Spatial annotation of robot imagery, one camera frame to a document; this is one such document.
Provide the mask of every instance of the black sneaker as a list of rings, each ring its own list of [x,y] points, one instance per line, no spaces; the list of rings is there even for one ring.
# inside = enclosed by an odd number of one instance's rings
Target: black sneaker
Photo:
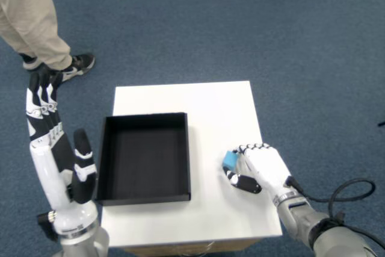
[[[23,58],[23,68],[26,70],[35,70],[43,63],[37,57],[30,57],[27,54],[19,55]]]
[[[72,79],[76,75],[87,73],[95,63],[95,57],[92,54],[81,54],[72,57],[72,63],[66,69],[61,70],[63,73],[63,82]]]

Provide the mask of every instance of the black box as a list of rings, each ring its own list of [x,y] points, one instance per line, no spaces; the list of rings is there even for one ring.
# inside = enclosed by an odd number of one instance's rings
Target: black box
[[[190,200],[187,114],[106,117],[98,169],[103,206]]]

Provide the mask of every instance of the blue block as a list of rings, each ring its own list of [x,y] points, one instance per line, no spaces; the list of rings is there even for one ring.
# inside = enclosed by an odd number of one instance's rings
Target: blue block
[[[227,151],[226,156],[224,156],[222,166],[229,168],[231,171],[235,172],[236,161],[238,160],[238,155],[236,153]]]

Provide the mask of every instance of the white tabletop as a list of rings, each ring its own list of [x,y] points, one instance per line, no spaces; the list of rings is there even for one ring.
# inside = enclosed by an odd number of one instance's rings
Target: white tabletop
[[[103,207],[110,246],[281,235],[267,194],[232,187],[221,168],[227,150],[262,141],[250,83],[116,88],[114,116],[173,112],[188,114],[191,201]]]

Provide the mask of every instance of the carpeted floor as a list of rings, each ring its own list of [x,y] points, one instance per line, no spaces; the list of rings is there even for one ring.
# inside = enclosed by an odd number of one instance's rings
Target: carpeted floor
[[[263,139],[278,148],[303,187],[328,196],[347,179],[375,180],[375,195],[337,208],[345,210],[348,224],[385,235],[385,127],[377,127],[385,120],[384,0],[54,3],[59,33],[72,53],[97,57],[88,75],[59,92],[66,132],[84,127],[96,157],[115,86],[249,79]],[[2,40],[0,66],[0,256],[50,256],[58,246],[35,221],[49,206],[28,150],[29,73]],[[126,254],[112,249],[110,256]],[[312,253],[285,233],[213,256]]]

